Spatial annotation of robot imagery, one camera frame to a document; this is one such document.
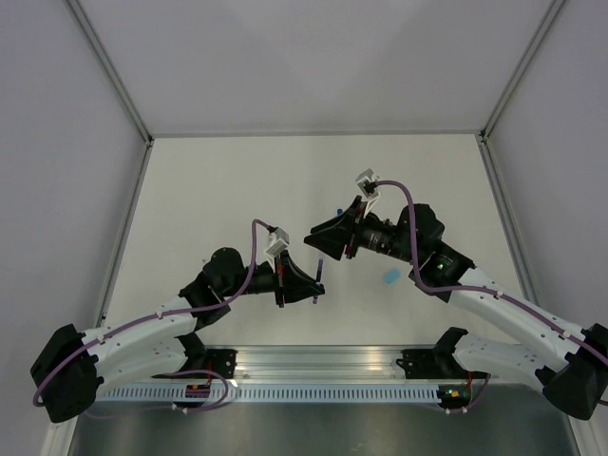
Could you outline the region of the purple ink pen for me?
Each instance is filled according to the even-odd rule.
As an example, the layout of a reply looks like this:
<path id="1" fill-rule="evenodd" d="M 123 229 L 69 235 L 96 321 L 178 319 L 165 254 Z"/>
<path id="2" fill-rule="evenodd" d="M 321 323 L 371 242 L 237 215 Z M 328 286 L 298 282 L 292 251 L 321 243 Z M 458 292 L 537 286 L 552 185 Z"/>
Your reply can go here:
<path id="1" fill-rule="evenodd" d="M 323 256 L 320 256 L 319 259 L 318 259 L 318 261 L 317 261 L 317 269 L 316 269 L 316 274 L 315 274 L 315 282 L 316 282 L 317 285 L 321 284 L 323 265 L 324 265 L 324 258 L 323 258 Z M 319 298 L 319 294 L 315 294 L 313 296 L 312 303 L 314 305 L 317 304 L 318 298 Z"/>

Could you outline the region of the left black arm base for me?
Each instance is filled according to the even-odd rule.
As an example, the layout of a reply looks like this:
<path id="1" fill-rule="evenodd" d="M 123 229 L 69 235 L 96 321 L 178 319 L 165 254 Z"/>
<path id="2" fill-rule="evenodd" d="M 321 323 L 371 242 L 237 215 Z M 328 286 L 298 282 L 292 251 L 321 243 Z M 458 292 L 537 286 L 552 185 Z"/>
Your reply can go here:
<path id="1" fill-rule="evenodd" d="M 207 348 L 198 335 L 191 332 L 178 337 L 186 356 L 182 371 L 212 371 L 225 379 L 233 379 L 238 352 L 233 349 Z"/>

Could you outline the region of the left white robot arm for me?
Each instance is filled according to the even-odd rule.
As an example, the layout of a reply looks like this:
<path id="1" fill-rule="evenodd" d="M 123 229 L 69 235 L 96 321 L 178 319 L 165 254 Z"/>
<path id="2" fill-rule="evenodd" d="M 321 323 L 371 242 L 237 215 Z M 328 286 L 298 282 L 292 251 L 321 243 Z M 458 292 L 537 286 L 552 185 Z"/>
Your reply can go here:
<path id="1" fill-rule="evenodd" d="M 103 394 L 149 377 L 204 373 L 207 354 L 197 332 L 227 315 L 235 297 L 269 294 L 278 307 L 325 293 L 287 251 L 261 264 L 244 264 L 229 247 L 215 251 L 197 277 L 153 313 L 125 323 L 79 331 L 57 329 L 30 368 L 32 402 L 63 423 Z"/>

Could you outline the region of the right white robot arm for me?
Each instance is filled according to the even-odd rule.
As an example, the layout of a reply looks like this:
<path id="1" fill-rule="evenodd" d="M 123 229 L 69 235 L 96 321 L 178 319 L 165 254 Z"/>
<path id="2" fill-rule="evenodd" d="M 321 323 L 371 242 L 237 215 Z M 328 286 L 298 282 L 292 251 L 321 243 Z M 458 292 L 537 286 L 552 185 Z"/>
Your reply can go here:
<path id="1" fill-rule="evenodd" d="M 451 327 L 435 343 L 434 369 L 445 379 L 466 373 L 527 385 L 559 411 L 590 419 L 607 390 L 607 330 L 583 328 L 507 293 L 470 258 L 442 240 L 444 224 L 415 203 L 397 222 L 381 220 L 355 198 L 342 214 L 311 229 L 304 241 L 328 257 L 361 249 L 411 265 L 410 279 L 427 295 L 478 315 L 511 337 L 500 343 Z"/>

